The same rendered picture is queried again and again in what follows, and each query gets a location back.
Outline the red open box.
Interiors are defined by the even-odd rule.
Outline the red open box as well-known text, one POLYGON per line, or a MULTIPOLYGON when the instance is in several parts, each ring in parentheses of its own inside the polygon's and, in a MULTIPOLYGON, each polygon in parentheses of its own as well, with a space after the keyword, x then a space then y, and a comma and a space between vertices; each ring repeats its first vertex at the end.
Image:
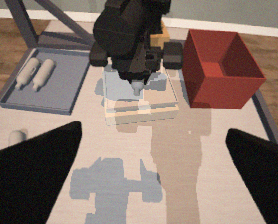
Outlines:
POLYGON ((190 108, 242 109, 266 80, 238 32, 189 29, 183 51, 190 108))

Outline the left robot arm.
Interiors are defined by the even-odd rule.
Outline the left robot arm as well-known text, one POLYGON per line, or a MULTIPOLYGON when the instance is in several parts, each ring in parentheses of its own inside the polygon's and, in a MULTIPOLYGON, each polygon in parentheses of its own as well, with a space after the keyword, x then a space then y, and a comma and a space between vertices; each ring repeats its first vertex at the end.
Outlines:
POLYGON ((117 70, 122 80, 143 80, 156 72, 157 53, 150 52, 147 40, 143 39, 146 36, 138 35, 150 20, 151 34, 163 34, 161 14, 169 13, 170 6, 171 0, 105 2, 105 9, 94 23, 93 36, 103 50, 118 56, 117 70))

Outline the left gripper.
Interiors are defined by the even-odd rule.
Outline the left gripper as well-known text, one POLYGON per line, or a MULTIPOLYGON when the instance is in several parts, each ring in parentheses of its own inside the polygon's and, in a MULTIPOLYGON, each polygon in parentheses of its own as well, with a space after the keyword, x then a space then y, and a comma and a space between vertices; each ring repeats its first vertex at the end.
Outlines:
MULTIPOLYGON (((157 53, 157 68, 156 71, 160 70, 161 59, 163 59, 163 67, 167 70, 180 70, 183 66, 183 45, 180 42, 164 42, 163 49, 160 46, 150 46, 150 35, 151 35, 151 20, 143 26, 138 36, 146 36, 149 49, 152 53, 157 53)), ((94 42, 91 51, 89 53, 89 61, 92 67, 105 67, 108 65, 108 57, 111 57, 112 69, 117 70, 117 55, 110 54, 102 50, 96 42, 94 42)))

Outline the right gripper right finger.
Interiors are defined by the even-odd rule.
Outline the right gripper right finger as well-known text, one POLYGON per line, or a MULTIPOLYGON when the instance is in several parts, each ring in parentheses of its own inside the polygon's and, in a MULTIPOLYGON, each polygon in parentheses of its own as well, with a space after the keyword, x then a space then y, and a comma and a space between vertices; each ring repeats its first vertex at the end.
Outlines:
POLYGON ((266 224, 278 224, 278 144, 229 128, 225 144, 266 224))

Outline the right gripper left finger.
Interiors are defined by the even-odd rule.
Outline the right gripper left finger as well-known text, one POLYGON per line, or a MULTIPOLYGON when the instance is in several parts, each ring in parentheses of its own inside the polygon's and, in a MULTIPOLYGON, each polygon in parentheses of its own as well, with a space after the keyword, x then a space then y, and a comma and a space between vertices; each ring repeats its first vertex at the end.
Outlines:
POLYGON ((0 224, 46 224, 75 161, 81 121, 0 150, 0 224))

